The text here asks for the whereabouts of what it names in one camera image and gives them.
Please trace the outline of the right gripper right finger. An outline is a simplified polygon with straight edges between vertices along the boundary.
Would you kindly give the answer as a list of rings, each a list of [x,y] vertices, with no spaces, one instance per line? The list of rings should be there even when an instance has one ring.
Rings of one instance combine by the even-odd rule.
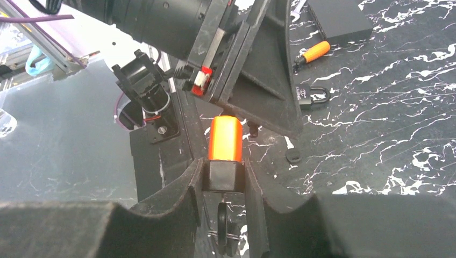
[[[455,201],[429,195],[300,196],[247,160],[251,257],[455,257]]]

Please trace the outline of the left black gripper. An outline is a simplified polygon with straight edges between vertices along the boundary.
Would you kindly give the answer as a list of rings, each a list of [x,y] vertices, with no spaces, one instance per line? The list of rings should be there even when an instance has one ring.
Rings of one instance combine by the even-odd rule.
[[[299,136],[290,1],[255,1],[242,22],[235,1],[181,1],[179,18],[180,102],[198,97],[280,135]]]

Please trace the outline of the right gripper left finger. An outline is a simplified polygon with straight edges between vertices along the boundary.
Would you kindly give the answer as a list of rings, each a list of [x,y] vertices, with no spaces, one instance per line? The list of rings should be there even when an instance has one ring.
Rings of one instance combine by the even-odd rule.
[[[203,159],[131,208],[113,202],[3,203],[1,257],[193,257]]]

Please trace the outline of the black keys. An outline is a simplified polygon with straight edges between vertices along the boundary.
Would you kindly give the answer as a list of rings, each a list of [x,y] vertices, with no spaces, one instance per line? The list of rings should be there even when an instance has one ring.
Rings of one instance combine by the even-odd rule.
[[[210,230],[208,235],[216,241],[218,254],[227,257],[235,257],[239,254],[241,242],[240,226],[231,220],[228,204],[225,201],[225,193],[221,193],[221,201],[217,208],[217,229]]]

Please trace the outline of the single black key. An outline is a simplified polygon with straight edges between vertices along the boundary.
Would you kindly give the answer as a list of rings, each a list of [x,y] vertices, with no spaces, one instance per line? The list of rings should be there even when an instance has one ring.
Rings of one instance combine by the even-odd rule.
[[[302,161],[302,155],[299,149],[295,148],[292,141],[288,137],[284,137],[287,150],[285,157],[290,164],[297,164]]]

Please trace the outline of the orange black padlock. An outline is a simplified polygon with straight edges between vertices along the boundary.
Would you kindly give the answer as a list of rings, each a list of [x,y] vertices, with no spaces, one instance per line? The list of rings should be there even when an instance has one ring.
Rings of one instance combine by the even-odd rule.
[[[241,122],[234,116],[214,117],[210,126],[208,160],[203,169],[203,190],[243,193],[245,174]]]

